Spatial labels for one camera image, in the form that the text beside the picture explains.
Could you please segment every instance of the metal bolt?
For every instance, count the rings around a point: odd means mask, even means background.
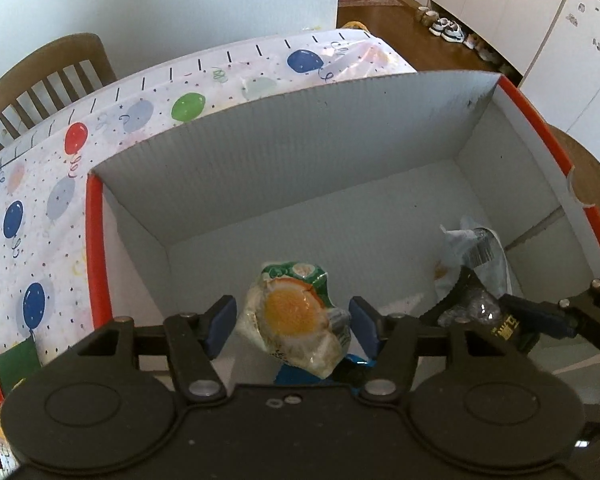
[[[285,397],[285,402],[287,404],[300,404],[302,402],[302,397],[296,394],[291,394]]]
[[[267,399],[267,402],[265,402],[265,404],[270,408],[282,408],[282,406],[285,405],[285,403],[282,402],[281,399]]]
[[[216,381],[199,379],[189,385],[189,392],[196,397],[211,397],[220,392],[220,384]]]
[[[389,379],[373,379],[365,384],[365,390],[371,395],[385,396],[391,395],[397,388],[395,383]]]

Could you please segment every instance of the green balloon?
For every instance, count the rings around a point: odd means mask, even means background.
[[[202,94],[190,92],[180,96],[171,108],[171,117],[186,123],[198,117],[205,108],[205,97]]]

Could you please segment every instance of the dark circular disc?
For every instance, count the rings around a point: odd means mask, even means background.
[[[72,372],[70,380],[38,379],[10,393],[2,425],[19,459],[54,470],[128,462],[160,440],[175,417],[170,391],[135,370],[98,367]]]
[[[544,372],[515,373],[506,360],[433,376],[414,391],[409,416],[444,455],[490,470],[550,462],[573,449],[584,426],[570,387]]]

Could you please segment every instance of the gray balloon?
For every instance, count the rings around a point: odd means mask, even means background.
[[[52,220],[58,220],[69,207],[74,197],[75,179],[69,176],[61,178],[51,190],[46,201],[46,215]]]
[[[125,133],[130,134],[136,130],[142,128],[145,124],[149,122],[151,116],[154,114],[154,105],[151,104],[150,101],[138,101],[136,104],[129,107],[129,110],[126,111],[126,116],[122,116],[123,120],[125,120]]]

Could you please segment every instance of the white plastic wrapper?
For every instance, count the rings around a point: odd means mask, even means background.
[[[262,351],[322,379],[346,355],[349,327],[348,311],[331,303],[327,273],[301,262],[264,267],[236,325]]]
[[[495,231],[468,216],[460,219],[460,230],[447,231],[445,246],[436,269],[436,294],[442,300],[460,275],[460,267],[473,269],[484,288],[495,298],[512,294],[512,276],[507,258]]]

